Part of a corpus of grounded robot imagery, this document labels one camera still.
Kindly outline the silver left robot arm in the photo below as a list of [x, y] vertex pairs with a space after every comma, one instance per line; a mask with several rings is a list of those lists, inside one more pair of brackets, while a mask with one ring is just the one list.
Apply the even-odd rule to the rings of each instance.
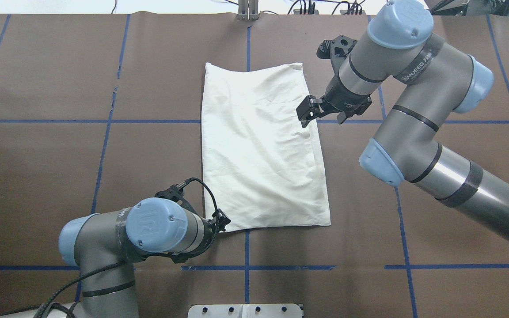
[[81, 217], [62, 229], [58, 247], [80, 276], [59, 291], [82, 284], [79, 302], [55, 302], [55, 292], [40, 306], [24, 307], [5, 318], [137, 318], [133, 264], [151, 256], [182, 263], [203, 254], [230, 223], [216, 208], [212, 219], [196, 215], [187, 204], [147, 198], [134, 207]]

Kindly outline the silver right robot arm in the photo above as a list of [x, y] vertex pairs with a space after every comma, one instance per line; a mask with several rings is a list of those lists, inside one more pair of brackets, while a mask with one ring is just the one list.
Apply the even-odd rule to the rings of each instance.
[[490, 92], [493, 73], [433, 32], [432, 14], [416, 0], [390, 0], [360, 40], [338, 36], [317, 50], [334, 76], [320, 98], [305, 97], [296, 113], [303, 127], [337, 114], [339, 124], [361, 115], [370, 95], [392, 76], [406, 88], [359, 158], [391, 186], [416, 185], [509, 241], [509, 184], [451, 151], [434, 136], [452, 113], [473, 110]]

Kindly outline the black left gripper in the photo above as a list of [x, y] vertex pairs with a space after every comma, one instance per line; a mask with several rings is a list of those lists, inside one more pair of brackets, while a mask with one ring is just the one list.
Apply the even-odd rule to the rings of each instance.
[[175, 243], [167, 250], [166, 257], [181, 264], [202, 255], [212, 245], [217, 233], [225, 232], [231, 222], [222, 209], [217, 209], [209, 221], [191, 212], [184, 212], [183, 215], [170, 213], [168, 225], [176, 228], [171, 232], [175, 236], [172, 238]]

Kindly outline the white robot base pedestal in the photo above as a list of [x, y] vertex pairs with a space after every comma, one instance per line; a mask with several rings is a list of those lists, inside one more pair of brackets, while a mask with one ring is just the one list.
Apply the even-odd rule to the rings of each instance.
[[193, 305], [188, 318], [304, 318], [302, 305], [293, 303]]

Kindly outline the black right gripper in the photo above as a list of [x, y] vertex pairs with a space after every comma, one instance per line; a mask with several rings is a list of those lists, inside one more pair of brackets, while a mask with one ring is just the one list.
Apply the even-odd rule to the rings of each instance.
[[338, 113], [337, 122], [342, 125], [354, 115], [362, 115], [372, 104], [369, 95], [358, 95], [347, 89], [338, 75], [335, 75], [327, 86], [323, 97], [307, 95], [296, 108], [301, 127], [325, 115]]

